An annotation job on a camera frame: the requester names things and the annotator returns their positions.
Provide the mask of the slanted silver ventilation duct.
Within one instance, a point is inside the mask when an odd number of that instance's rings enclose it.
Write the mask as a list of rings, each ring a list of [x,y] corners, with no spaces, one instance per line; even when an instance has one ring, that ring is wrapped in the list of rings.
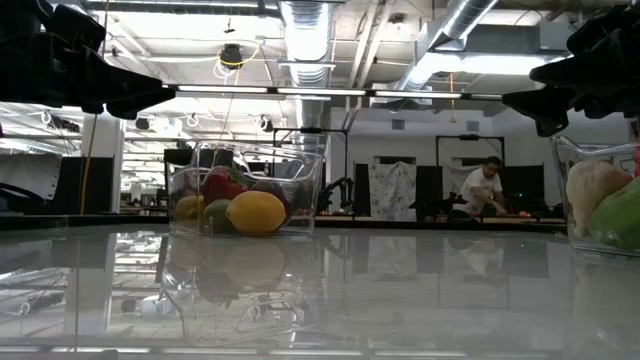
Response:
[[[499,0],[450,0],[446,12],[425,23],[415,41],[414,60],[395,90],[418,91],[439,72],[455,72],[467,37]]]

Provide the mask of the white patterned cloth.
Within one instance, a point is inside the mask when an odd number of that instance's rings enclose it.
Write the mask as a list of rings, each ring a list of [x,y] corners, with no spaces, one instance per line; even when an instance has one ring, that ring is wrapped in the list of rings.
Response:
[[[415,222],[417,166],[404,162],[368,166],[370,213],[375,221]]]

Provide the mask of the overhead light bar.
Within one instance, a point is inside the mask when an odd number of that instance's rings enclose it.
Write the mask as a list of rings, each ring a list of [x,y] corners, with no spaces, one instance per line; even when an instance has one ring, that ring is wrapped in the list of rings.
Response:
[[[309,96],[346,96],[346,97],[383,97],[409,99],[449,99],[463,101],[501,101],[501,94],[468,92],[404,91],[379,89],[341,89],[341,88],[304,88],[304,87],[257,87],[236,85],[177,85],[166,88],[177,93],[242,94],[242,95],[309,95]]]

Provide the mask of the dark green lime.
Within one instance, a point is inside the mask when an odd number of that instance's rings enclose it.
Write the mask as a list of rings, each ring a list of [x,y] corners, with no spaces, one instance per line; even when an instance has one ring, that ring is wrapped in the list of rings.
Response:
[[[205,234],[232,234],[236,232],[234,225],[227,218],[227,208],[230,203],[230,200],[218,199],[205,208],[203,212]]]

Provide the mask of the red fruit with green leaves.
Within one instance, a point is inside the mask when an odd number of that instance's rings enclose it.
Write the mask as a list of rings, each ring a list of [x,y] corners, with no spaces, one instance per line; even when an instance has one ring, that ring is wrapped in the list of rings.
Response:
[[[216,200],[233,200],[248,190],[242,172],[237,167],[217,165],[205,176],[202,184],[204,204]]]

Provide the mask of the wide silver ventilation duct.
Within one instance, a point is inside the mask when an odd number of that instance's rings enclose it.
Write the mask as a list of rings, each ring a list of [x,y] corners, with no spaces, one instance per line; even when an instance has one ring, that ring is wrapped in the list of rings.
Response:
[[[292,87],[327,88],[330,69],[326,66],[330,55],[330,36],[334,6],[317,1],[283,1],[280,3],[284,21],[284,40]],[[294,148],[320,153],[326,146],[326,135],[303,133],[302,129],[328,129],[330,103],[313,99],[310,95],[293,95],[296,127],[292,135]]]

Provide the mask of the clear plastic basket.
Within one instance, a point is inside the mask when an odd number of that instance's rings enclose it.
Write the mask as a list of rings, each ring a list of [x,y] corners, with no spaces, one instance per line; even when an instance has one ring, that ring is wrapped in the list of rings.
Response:
[[[604,245],[593,239],[589,234],[588,225],[584,235],[581,237],[577,236],[574,233],[575,222],[572,216],[571,205],[566,195],[566,183],[569,170],[581,161],[605,161],[629,173],[633,177],[633,180],[640,178],[640,143],[628,143],[624,145],[578,144],[565,136],[554,136],[550,139],[550,143],[561,190],[561,198],[567,222],[567,233],[572,247],[586,251],[640,257],[640,250],[622,250]]]
[[[170,162],[167,175],[169,228],[173,234],[203,237],[262,237],[272,235],[310,235],[313,233],[316,208],[322,185],[324,158],[321,155],[273,148],[262,145],[233,143],[226,141],[198,141],[190,153],[182,152],[181,158],[187,163],[180,165]],[[274,232],[264,235],[204,233],[203,212],[198,220],[178,221],[173,218],[173,210],[178,200],[188,195],[202,196],[202,184],[207,173],[217,165],[237,167],[248,185],[247,191],[259,181],[280,184],[291,203],[291,211]],[[293,212],[293,196],[303,182],[312,182],[313,204],[308,214]]]

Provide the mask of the person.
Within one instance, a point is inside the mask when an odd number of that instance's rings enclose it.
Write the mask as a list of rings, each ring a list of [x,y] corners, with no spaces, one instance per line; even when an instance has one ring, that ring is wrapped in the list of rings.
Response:
[[[448,214],[449,222],[475,222],[485,206],[495,209],[497,216],[504,216],[503,188],[498,171],[502,161],[496,156],[488,157],[483,165],[473,170],[465,179],[459,193],[461,203],[455,203]]]

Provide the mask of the long green chayote vegetable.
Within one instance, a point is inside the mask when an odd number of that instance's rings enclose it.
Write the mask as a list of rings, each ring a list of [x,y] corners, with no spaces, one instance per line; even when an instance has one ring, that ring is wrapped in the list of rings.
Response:
[[[640,178],[607,196],[593,212],[590,236],[622,250],[640,250]]]

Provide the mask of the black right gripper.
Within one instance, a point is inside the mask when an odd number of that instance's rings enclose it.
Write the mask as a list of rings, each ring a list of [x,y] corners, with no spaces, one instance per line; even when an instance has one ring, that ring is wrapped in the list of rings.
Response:
[[[582,92],[575,109],[588,118],[616,112],[640,117],[640,4],[615,5],[590,18],[569,37],[567,48],[572,57],[529,73],[550,86],[504,94],[502,104],[533,119],[539,137],[568,126],[572,90]]]

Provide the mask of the white hanging sheet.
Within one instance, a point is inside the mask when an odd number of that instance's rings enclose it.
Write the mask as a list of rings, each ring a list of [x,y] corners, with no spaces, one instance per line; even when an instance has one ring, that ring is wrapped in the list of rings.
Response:
[[[55,154],[0,154],[0,183],[13,185],[52,200],[62,158]]]

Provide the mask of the yellow lemon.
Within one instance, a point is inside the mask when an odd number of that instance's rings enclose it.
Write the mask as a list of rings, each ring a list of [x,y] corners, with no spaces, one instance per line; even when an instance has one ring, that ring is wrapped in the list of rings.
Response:
[[[188,195],[177,201],[173,210],[173,218],[178,221],[198,220],[204,210],[202,196]]]
[[[239,233],[264,235],[281,226],[286,210],[282,201],[273,194],[246,191],[231,201],[226,216]]]

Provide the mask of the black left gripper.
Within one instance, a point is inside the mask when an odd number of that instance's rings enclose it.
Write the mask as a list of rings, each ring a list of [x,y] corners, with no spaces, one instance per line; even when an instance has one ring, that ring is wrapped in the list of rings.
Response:
[[[105,36],[104,26],[68,5],[0,5],[0,101],[86,113],[111,102],[110,115],[136,119],[175,97],[159,79],[109,65],[98,54]]]

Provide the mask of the white pillar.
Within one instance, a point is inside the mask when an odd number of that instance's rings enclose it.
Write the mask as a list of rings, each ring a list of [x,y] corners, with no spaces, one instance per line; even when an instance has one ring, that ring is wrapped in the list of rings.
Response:
[[[117,213],[120,207],[125,121],[111,115],[85,114],[82,124],[80,210],[87,214]]]

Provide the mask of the black stand frame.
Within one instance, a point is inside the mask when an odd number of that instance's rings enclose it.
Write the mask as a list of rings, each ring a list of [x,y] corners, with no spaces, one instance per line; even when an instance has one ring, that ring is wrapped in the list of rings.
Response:
[[[274,127],[271,131],[272,147],[282,148],[286,142],[289,142],[296,151],[322,155],[325,162],[331,162],[332,140],[336,140],[343,147],[343,177],[349,178],[350,153],[347,130],[321,127]]]
[[[462,135],[436,135],[435,136],[435,159],[436,166],[441,167],[440,161],[440,146],[439,143],[442,139],[457,139],[459,141],[479,141],[479,140],[497,140],[500,142],[499,155],[502,161],[506,157],[505,138],[503,136],[480,136],[477,134],[462,134]]]

